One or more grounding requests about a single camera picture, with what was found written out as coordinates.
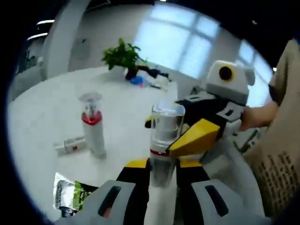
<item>table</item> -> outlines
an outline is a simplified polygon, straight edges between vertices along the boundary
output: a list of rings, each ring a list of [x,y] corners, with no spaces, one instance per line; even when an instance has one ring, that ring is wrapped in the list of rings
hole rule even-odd
[[[41,82],[8,106],[8,134],[16,168],[30,197],[50,220],[60,217],[53,208],[56,172],[69,180],[101,186],[116,179],[129,161],[149,156],[150,130],[143,124],[158,100],[176,100],[176,83],[170,83],[167,90],[133,86],[122,75],[98,67]],[[78,97],[88,91],[103,95],[107,159],[101,161],[87,150],[58,157],[53,143],[83,135]],[[173,224],[175,174],[169,189],[150,186],[149,193],[145,224]]]

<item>white bottle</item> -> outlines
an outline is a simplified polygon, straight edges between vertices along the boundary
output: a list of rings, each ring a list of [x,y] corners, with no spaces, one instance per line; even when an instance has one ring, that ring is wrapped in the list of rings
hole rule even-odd
[[[101,95],[97,92],[86,93],[79,97],[83,103],[81,119],[87,146],[95,156],[106,158],[100,99]]]

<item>window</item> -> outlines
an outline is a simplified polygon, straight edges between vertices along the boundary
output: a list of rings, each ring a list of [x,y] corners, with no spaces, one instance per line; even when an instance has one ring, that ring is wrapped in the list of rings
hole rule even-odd
[[[179,71],[193,78],[199,78],[211,49],[211,42],[199,35],[193,35]]]
[[[247,63],[252,63],[254,48],[243,40],[240,45],[239,56]]]
[[[241,66],[241,67],[244,67],[244,66],[245,66],[245,64],[244,64],[241,60],[236,60],[236,61],[235,61],[235,64],[237,64],[237,65],[239,65],[239,66]]]
[[[260,107],[266,104],[269,95],[269,87],[257,73],[255,73],[254,85],[248,86],[248,88],[250,92],[247,105],[249,107]]]
[[[188,36],[184,28],[149,20],[142,23],[134,44],[140,47],[142,59],[177,69]]]
[[[259,53],[257,53],[254,57],[253,67],[266,83],[270,82],[273,76],[273,71]]]
[[[156,4],[150,17],[153,19],[172,22],[185,27],[191,27],[196,19],[196,12],[171,4]]]
[[[255,83],[248,85],[249,96],[247,105],[260,107],[268,103],[270,98],[269,82],[272,78],[272,69],[264,58],[245,40],[241,42],[239,59],[235,62],[241,66],[252,67],[255,70]]]
[[[134,44],[143,59],[199,78],[218,30],[218,22],[196,11],[156,3]]]
[[[199,18],[196,29],[203,34],[214,38],[219,31],[219,23],[203,15]]]

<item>beige shirt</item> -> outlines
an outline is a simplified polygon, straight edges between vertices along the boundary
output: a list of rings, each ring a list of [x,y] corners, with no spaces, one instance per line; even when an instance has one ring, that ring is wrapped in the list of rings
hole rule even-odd
[[[266,134],[246,156],[268,217],[284,209],[300,186],[300,49],[294,39],[280,57],[270,89],[279,110]]]

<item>red band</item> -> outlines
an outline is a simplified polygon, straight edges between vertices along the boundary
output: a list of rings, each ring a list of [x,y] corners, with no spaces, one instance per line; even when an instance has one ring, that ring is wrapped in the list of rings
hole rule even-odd
[[[102,113],[100,111],[98,111],[98,112],[96,112],[95,116],[87,117],[87,115],[84,112],[81,116],[81,119],[86,124],[89,124],[89,125],[93,126],[93,125],[96,125],[97,123],[99,123],[102,120]]]
[[[169,156],[167,153],[165,152],[160,152],[160,151],[154,151],[152,149],[150,149],[150,152],[154,155],[157,155],[157,156]]]

